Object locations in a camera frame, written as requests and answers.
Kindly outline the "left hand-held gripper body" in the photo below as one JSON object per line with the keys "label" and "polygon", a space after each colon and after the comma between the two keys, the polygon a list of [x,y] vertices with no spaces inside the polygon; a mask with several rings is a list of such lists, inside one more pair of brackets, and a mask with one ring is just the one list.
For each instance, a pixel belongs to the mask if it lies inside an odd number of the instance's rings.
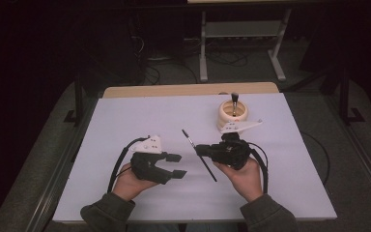
{"label": "left hand-held gripper body", "polygon": [[160,137],[153,135],[133,149],[133,155],[130,159],[131,170],[139,180],[165,185],[173,178],[173,173],[157,167],[157,162],[160,160],[170,161],[171,158],[171,154],[162,151]]}

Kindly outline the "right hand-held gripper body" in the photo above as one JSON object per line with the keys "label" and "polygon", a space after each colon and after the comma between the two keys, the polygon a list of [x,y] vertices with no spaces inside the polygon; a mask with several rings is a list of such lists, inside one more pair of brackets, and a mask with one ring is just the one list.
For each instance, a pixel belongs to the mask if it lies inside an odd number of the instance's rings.
{"label": "right hand-held gripper body", "polygon": [[210,145],[208,157],[212,161],[226,164],[235,170],[242,169],[247,159],[253,156],[263,166],[263,160],[255,149],[250,148],[250,143],[240,139],[240,133],[262,124],[258,121],[228,122],[221,129],[221,141]]}

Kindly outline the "thin black makeup brush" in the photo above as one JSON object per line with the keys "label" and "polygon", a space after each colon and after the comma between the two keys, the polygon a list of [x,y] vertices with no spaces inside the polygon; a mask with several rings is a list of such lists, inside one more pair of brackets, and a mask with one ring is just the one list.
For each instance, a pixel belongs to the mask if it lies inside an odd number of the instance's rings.
{"label": "thin black makeup brush", "polygon": [[214,182],[217,183],[217,178],[215,177],[214,173],[212,172],[212,170],[210,169],[210,167],[207,165],[207,163],[205,162],[205,160],[201,156],[198,155],[196,145],[194,144],[194,142],[192,141],[192,139],[189,137],[188,133],[184,129],[181,129],[181,131],[182,131],[183,135],[185,136],[185,138],[190,143],[190,145],[193,148],[193,150],[195,151],[196,156],[202,161],[203,165],[205,166],[205,168],[207,169],[207,171],[209,172],[209,174],[213,178]]}

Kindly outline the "cream ribbed brush holder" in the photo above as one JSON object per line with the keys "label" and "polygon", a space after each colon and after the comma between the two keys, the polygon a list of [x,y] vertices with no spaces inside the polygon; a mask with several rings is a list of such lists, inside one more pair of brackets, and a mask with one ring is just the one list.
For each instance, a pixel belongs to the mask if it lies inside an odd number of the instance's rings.
{"label": "cream ribbed brush holder", "polygon": [[248,108],[243,102],[234,104],[232,101],[224,101],[218,108],[216,126],[219,131],[223,131],[228,123],[244,122],[247,117]]}

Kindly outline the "wide black makeup brush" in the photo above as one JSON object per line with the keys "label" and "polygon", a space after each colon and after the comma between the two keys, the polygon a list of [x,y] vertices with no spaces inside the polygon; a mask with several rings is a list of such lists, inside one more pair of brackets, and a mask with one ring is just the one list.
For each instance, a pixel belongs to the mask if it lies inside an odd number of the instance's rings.
{"label": "wide black makeup brush", "polygon": [[231,99],[232,99],[232,104],[233,104],[233,117],[237,116],[237,107],[238,107],[238,100],[239,100],[239,94],[238,93],[231,93]]}

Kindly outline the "person's left hand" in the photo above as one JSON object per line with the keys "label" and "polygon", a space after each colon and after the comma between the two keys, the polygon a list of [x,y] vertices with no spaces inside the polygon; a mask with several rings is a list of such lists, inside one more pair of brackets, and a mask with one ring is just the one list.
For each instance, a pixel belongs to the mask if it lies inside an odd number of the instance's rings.
{"label": "person's left hand", "polygon": [[151,181],[139,180],[131,171],[131,165],[127,163],[122,167],[122,171],[116,180],[112,192],[125,201],[130,201],[142,191],[155,187],[156,185],[157,183]]}

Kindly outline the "person's right hand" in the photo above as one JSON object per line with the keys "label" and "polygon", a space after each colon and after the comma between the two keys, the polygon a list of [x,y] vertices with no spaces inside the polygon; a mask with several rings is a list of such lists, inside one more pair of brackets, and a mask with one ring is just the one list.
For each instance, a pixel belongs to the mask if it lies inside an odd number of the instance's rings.
{"label": "person's right hand", "polygon": [[219,162],[215,162],[214,165],[227,176],[237,193],[247,202],[252,202],[263,195],[260,166],[255,159],[248,159],[240,170]]}

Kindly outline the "white table board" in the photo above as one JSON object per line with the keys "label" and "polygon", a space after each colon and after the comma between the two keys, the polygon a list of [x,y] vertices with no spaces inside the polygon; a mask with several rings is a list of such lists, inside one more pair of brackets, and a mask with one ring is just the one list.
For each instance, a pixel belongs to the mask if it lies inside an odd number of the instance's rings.
{"label": "white table board", "polygon": [[[269,159],[269,194],[299,220],[336,216],[308,154],[283,94],[242,94],[250,120],[262,124],[242,133],[242,139],[260,146]],[[142,192],[135,199],[132,222],[240,221],[240,197],[227,177],[209,159],[217,183],[183,135],[194,144],[220,140],[216,126],[225,95],[116,98],[98,101],[76,156],[71,174],[54,213],[54,220],[76,223],[83,206],[107,191],[117,158],[133,139],[158,135],[164,151],[179,154],[179,162],[159,161],[167,170],[185,170],[171,180]]]}

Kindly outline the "wooden table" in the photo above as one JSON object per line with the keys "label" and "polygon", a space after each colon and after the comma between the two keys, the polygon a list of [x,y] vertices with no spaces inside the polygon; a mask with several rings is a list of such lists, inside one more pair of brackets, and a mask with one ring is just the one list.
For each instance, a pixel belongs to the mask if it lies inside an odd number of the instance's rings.
{"label": "wooden table", "polygon": [[167,96],[201,96],[231,94],[273,94],[279,89],[273,82],[242,82],[214,84],[180,84],[154,86],[108,87],[103,94],[104,99],[136,98],[136,97],[167,97]]}

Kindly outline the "black stand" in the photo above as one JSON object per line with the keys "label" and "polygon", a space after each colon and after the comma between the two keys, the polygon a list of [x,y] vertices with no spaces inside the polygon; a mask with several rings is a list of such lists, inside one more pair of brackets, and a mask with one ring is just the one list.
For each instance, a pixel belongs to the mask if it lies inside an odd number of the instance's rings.
{"label": "black stand", "polygon": [[73,82],[74,87],[74,109],[69,110],[64,122],[65,123],[73,123],[75,127],[77,127],[83,117],[83,90],[82,90],[82,83],[81,83],[81,76],[78,73]]}
{"label": "black stand", "polygon": [[343,69],[340,77],[339,116],[347,126],[355,122],[364,122],[358,109],[349,107],[349,93],[350,78],[347,70]]}

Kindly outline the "metal frame rail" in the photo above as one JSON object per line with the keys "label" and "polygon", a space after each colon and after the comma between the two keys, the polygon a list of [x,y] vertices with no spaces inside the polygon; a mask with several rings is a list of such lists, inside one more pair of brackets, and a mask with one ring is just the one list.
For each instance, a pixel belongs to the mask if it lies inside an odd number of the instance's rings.
{"label": "metal frame rail", "polygon": [[371,112],[363,113],[357,107],[343,110],[340,100],[333,96],[326,97],[326,102],[354,148],[371,184]]}
{"label": "metal frame rail", "polygon": [[71,98],[59,100],[50,114],[32,153],[36,158],[33,171],[39,175],[33,184],[41,190],[26,232],[43,232],[51,222],[97,102],[96,98],[83,99],[83,117],[77,127],[64,122],[68,111],[74,109]]}

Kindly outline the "white metal desk frame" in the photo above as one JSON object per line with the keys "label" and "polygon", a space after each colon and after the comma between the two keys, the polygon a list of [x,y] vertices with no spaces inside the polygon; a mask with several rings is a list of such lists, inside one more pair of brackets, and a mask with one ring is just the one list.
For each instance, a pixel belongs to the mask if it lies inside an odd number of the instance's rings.
{"label": "white metal desk frame", "polygon": [[201,13],[199,54],[200,80],[202,82],[207,82],[209,80],[206,57],[206,39],[275,37],[275,45],[272,49],[268,50],[268,55],[277,79],[279,81],[285,81],[286,76],[279,63],[278,53],[288,27],[291,12],[291,9],[287,9],[284,16],[279,20],[219,22],[208,21],[207,13]]}

